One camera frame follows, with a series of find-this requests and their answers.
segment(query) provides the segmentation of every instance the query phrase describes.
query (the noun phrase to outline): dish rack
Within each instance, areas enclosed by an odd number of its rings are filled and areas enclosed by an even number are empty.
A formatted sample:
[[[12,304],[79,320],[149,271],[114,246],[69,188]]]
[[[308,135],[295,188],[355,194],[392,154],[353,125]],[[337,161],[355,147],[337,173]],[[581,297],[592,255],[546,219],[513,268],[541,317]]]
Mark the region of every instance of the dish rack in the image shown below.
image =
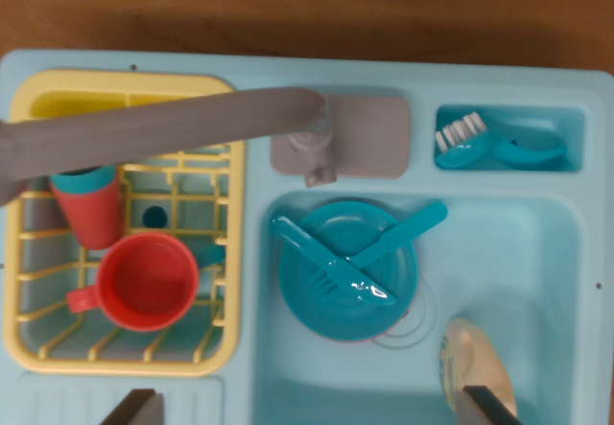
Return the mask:
[[[49,70],[22,84],[11,120],[231,91],[209,77]],[[127,235],[147,230],[142,214],[158,205],[169,224],[157,231],[192,250],[213,242],[226,247],[224,264],[201,271],[199,295],[186,316],[152,333],[115,326],[99,310],[68,312],[66,294],[94,282],[103,254],[79,246],[46,177],[33,180],[8,208],[4,338],[12,356],[51,373],[202,376],[223,366],[239,338],[244,166],[243,142],[118,166]]]

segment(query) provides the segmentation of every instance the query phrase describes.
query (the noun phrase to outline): wooden table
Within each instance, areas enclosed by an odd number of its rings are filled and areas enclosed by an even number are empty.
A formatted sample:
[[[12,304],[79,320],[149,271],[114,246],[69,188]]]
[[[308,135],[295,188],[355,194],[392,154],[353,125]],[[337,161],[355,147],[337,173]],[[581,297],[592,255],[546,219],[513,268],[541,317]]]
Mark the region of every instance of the wooden table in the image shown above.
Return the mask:
[[[0,0],[0,56],[16,48],[530,65],[614,74],[614,0]]]

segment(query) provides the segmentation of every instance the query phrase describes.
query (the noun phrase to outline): red and teal cup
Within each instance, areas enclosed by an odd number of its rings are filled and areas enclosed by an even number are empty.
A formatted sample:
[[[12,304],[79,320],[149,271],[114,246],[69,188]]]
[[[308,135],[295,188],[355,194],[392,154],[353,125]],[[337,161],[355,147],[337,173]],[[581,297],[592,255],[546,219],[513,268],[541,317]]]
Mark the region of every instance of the red and teal cup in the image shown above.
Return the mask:
[[[110,248],[124,236],[115,166],[56,174],[49,179],[59,206],[84,248]]]

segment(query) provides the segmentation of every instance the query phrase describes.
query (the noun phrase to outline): sink basin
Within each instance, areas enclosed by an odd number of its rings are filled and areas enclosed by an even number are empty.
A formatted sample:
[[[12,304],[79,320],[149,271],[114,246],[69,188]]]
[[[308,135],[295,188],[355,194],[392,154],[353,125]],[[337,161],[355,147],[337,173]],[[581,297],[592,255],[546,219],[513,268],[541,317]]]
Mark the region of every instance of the sink basin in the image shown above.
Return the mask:
[[[290,311],[278,280],[284,245],[268,230],[271,216],[299,221],[328,202],[347,200],[373,203],[403,221],[434,199],[301,191],[271,205],[261,236],[256,423],[453,424],[441,395],[438,348],[454,317],[470,319],[491,338],[523,423],[555,423],[566,414],[559,408],[549,415],[538,399],[565,404],[570,395],[579,227],[566,207],[531,199],[443,199],[448,219],[415,241],[426,297],[404,318],[413,321],[402,320],[370,342],[340,343],[311,332]]]

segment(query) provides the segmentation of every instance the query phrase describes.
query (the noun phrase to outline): faucet handle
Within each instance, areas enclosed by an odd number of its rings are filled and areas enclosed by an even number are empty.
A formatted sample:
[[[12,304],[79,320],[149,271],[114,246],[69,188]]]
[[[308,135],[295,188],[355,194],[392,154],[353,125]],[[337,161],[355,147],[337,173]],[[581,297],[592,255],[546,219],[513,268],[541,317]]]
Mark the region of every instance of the faucet handle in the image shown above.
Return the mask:
[[[334,130],[328,108],[313,130],[290,134],[290,143],[298,152],[300,167],[308,188],[337,181],[337,170],[331,150]]]

